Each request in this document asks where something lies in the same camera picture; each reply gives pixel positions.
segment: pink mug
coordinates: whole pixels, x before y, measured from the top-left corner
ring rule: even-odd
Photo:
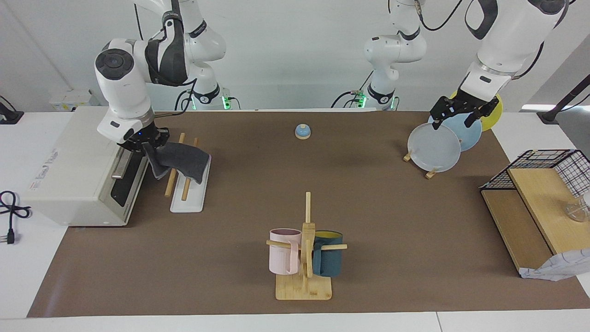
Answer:
[[[268,268],[270,272],[291,275],[299,272],[299,245],[301,231],[291,228],[277,228],[270,231],[270,240],[290,243],[291,248],[270,246]]]

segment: gray floor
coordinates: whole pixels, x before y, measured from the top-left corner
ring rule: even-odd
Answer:
[[[575,107],[558,114],[557,121],[570,141],[590,158],[590,111]]]

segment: yellow plate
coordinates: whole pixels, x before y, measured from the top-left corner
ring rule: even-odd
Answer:
[[[451,95],[451,99],[455,98],[457,95],[457,91],[453,92]],[[481,118],[481,131],[488,131],[493,127],[495,124],[498,123],[500,117],[502,116],[502,111],[504,109],[504,104],[502,103],[502,98],[500,95],[496,95],[498,97],[498,105],[494,110],[491,112],[490,116]]]

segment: mug handle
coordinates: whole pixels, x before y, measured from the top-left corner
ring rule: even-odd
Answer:
[[[299,244],[295,241],[289,241],[291,244],[291,257],[289,258],[288,274],[295,274],[299,269]]]
[[[313,249],[312,259],[313,273],[315,275],[322,275],[322,244],[316,245]]]

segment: light blue plate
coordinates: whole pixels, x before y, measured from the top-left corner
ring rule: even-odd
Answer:
[[[477,120],[473,123],[471,128],[465,127],[465,120],[469,114],[457,114],[452,118],[448,118],[442,122],[443,125],[451,129],[459,142],[461,142],[461,152],[467,151],[474,147],[481,138],[481,120]],[[428,119],[428,123],[433,123],[432,116]]]

